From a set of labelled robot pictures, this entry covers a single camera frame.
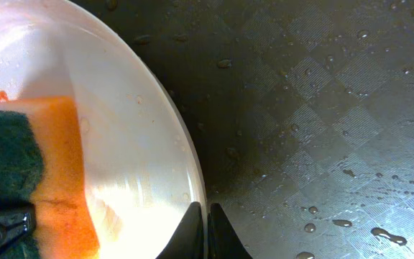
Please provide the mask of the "green and orange sponge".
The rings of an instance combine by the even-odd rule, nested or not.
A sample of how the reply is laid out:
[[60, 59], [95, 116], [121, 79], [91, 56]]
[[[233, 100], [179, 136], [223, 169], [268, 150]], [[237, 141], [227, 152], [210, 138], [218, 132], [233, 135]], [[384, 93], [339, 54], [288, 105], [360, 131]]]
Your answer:
[[0, 258], [97, 258], [75, 102], [0, 103], [0, 210], [32, 204], [36, 228]]

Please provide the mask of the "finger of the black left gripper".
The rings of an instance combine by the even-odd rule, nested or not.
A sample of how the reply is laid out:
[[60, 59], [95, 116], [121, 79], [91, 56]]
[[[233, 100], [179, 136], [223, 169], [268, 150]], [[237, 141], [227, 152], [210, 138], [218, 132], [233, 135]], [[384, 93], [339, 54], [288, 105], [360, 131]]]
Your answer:
[[0, 210], [0, 257], [32, 234], [36, 225], [32, 204]]

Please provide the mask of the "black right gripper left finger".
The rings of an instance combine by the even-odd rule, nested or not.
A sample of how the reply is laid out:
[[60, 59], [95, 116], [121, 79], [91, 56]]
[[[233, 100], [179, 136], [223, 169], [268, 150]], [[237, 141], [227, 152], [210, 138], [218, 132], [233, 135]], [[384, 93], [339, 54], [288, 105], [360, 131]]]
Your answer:
[[203, 217], [199, 202], [190, 204], [157, 259], [204, 259]]

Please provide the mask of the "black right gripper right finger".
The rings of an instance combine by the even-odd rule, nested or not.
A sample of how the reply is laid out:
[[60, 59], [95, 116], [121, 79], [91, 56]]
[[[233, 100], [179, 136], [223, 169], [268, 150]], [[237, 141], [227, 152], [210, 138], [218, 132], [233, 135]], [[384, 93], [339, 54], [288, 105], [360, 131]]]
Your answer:
[[208, 259], [252, 259], [218, 203], [208, 214]]

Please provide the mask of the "pinkish white plate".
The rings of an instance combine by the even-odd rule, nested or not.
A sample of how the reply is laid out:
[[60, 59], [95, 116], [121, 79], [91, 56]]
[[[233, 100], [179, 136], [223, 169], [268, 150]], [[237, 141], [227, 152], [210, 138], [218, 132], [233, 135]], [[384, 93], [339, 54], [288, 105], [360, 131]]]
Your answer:
[[0, 91], [71, 96], [102, 258], [156, 258], [206, 201], [196, 150], [168, 93], [100, 19], [69, 1], [0, 1]]

